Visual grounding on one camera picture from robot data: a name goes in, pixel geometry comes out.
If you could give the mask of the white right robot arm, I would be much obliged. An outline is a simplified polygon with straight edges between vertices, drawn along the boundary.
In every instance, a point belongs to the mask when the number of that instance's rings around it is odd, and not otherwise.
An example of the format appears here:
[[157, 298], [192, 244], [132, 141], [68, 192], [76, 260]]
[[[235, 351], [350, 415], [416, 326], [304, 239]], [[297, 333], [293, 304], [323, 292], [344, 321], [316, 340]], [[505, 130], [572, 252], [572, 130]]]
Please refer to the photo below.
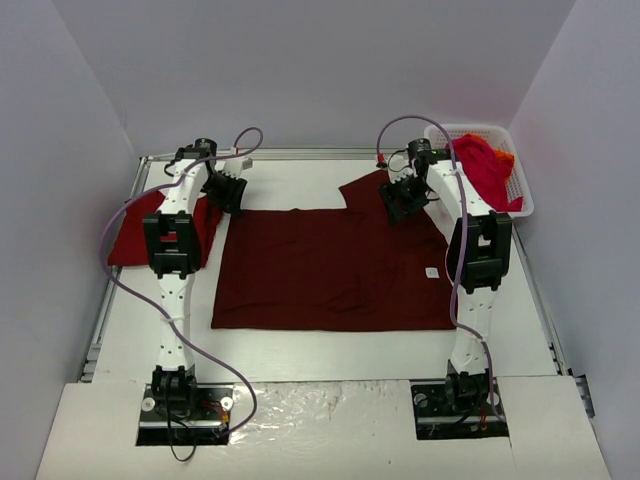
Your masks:
[[390, 223], [423, 213], [431, 202], [438, 207], [434, 223], [447, 238], [456, 329], [443, 398], [450, 410], [465, 413], [491, 397], [486, 346], [497, 291], [509, 269], [512, 219], [481, 198], [456, 155], [433, 149], [425, 138], [388, 156], [378, 153], [377, 167], [389, 174], [379, 192]]

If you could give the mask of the dark maroon t shirt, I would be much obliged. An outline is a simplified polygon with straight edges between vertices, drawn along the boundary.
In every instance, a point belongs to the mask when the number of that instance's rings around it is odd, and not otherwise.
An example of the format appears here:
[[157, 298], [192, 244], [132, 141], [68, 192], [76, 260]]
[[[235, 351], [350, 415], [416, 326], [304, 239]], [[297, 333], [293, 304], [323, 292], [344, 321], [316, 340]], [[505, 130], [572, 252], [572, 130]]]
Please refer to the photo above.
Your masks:
[[387, 175], [340, 187], [342, 209], [246, 210], [231, 220], [214, 329], [450, 330], [447, 242], [425, 211], [392, 225]]

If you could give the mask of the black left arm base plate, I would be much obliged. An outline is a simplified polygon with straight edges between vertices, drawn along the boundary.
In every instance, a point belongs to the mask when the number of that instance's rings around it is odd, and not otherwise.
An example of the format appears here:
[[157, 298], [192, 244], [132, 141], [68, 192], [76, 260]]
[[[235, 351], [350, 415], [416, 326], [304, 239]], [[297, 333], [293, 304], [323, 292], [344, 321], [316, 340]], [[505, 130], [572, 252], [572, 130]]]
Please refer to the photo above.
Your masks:
[[139, 412], [136, 445], [147, 446], [222, 446], [229, 442], [228, 430], [234, 406], [231, 385], [199, 384], [195, 406], [170, 401], [170, 419], [166, 402], [155, 398], [145, 386]]

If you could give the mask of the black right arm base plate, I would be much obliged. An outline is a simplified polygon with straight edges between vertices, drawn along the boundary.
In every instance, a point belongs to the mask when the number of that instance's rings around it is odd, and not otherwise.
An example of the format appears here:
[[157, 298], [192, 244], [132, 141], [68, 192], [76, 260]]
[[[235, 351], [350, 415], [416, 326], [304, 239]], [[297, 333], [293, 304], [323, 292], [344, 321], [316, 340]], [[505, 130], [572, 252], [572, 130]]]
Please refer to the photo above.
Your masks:
[[410, 394], [416, 439], [419, 441], [472, 440], [508, 438], [509, 427], [504, 419], [497, 394], [483, 400], [473, 393], [454, 406], [441, 381], [411, 382]]

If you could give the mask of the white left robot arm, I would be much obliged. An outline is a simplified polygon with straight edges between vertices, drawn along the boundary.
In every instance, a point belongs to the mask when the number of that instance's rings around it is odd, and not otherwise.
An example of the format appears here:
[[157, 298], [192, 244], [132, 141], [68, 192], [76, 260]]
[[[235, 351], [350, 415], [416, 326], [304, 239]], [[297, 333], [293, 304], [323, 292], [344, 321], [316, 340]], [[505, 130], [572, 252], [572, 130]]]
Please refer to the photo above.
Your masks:
[[195, 415], [202, 396], [194, 355], [184, 342], [190, 336], [191, 293], [203, 258], [196, 204], [204, 193], [207, 207], [237, 215], [247, 186], [241, 178], [246, 159], [231, 159], [222, 170], [216, 170], [216, 152], [217, 143], [208, 138], [179, 148], [174, 158], [176, 185], [167, 190], [158, 209], [143, 219], [148, 263], [159, 281], [164, 321], [151, 395], [159, 408], [179, 418]]

